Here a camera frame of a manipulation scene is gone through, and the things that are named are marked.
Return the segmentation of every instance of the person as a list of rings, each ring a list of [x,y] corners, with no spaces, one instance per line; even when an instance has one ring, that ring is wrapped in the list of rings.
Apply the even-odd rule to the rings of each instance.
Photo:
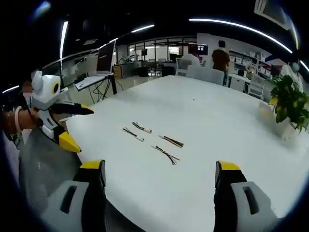
[[[218,42],[219,48],[212,53],[213,69],[220,70],[227,73],[227,69],[230,63],[230,56],[225,50],[225,41],[220,40]]]
[[[30,109],[32,117],[28,110],[19,110],[18,116],[15,117],[16,110],[13,112],[2,112],[2,137],[4,141],[4,148],[7,154],[7,159],[10,164],[11,171],[14,175],[16,183],[19,185],[19,151],[16,148],[13,141],[11,141],[11,135],[16,134],[19,130],[33,129],[36,125],[40,124],[40,119],[37,112],[34,109]]]
[[[298,72],[299,71],[299,59],[296,57],[292,57],[291,62],[289,65],[283,65],[281,69],[281,75],[289,75],[293,81],[298,85],[299,91],[304,92],[303,87],[303,77]]]
[[[183,55],[182,58],[179,60],[179,64],[178,64],[179,69],[187,69],[188,65],[194,65],[194,66],[201,65],[196,54]]]
[[[252,64],[252,61],[247,63],[245,71],[247,71],[247,77],[251,80],[253,75],[256,74],[256,67]]]

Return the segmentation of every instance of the potted plant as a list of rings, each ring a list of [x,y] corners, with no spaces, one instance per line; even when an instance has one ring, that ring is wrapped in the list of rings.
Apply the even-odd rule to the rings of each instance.
[[[283,140],[295,137],[296,131],[307,130],[309,125],[309,96],[299,91],[289,75],[275,77],[270,80],[275,87],[271,91],[277,124]]]

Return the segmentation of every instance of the tabletop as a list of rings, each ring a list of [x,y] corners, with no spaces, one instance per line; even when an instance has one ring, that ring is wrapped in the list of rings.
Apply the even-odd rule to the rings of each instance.
[[[148,232],[212,231],[216,161],[237,164],[268,195],[278,217],[287,214],[306,180],[309,134],[283,146],[257,119],[259,102],[216,84],[165,76],[93,105],[93,115],[74,116],[67,127],[82,149],[81,162],[106,160],[107,199],[137,226]],[[180,161],[173,166],[151,145]]]

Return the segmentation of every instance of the computer monitor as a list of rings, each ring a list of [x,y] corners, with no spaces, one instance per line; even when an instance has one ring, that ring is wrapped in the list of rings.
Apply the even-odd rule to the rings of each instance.
[[[115,50],[116,41],[108,43],[98,51],[97,73],[112,72],[112,56]]]
[[[142,56],[146,56],[146,55],[147,55],[147,51],[148,51],[147,48],[143,49],[143,50],[141,51],[141,55],[142,55]]]
[[[190,43],[188,47],[188,52],[190,54],[196,54],[196,55],[208,55],[208,45],[207,44],[201,44],[201,43]]]

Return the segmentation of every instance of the man in brown shirt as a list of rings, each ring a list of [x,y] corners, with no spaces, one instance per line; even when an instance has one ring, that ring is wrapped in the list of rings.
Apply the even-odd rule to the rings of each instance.
[[[230,62],[230,56],[225,51],[225,41],[219,41],[219,49],[216,49],[212,53],[213,69],[217,69],[226,72]]]

